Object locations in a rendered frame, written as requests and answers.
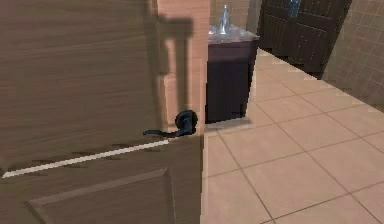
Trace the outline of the dark cabinet with marble top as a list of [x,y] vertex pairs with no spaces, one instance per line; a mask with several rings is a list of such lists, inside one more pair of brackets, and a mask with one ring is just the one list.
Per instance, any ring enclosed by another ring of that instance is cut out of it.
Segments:
[[259,36],[236,25],[227,34],[209,26],[205,123],[246,114]]

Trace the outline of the brown wooden room door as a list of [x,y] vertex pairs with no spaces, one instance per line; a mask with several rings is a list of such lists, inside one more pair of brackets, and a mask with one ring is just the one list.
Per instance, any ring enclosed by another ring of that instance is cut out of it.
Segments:
[[[0,0],[0,224],[201,224],[209,0]],[[176,138],[193,110],[196,132]]]

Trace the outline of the dark brown panelled cupboard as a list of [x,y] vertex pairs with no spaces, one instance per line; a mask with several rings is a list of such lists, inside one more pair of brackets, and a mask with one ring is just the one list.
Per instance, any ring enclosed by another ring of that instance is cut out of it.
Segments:
[[321,79],[352,0],[301,0],[296,18],[289,0],[262,0],[260,48]]

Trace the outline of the blue glass bottle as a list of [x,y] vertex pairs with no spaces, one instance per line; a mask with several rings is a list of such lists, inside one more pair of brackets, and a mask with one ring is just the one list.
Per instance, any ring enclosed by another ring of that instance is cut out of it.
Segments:
[[289,0],[288,16],[296,18],[299,12],[301,0]]

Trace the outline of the clear glass bottle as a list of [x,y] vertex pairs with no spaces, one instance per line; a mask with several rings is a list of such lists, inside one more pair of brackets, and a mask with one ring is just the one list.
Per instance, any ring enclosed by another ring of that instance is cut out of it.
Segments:
[[221,13],[219,23],[218,23],[218,31],[221,35],[227,35],[230,30],[230,15],[229,15],[229,7],[227,4],[223,6],[223,11]]

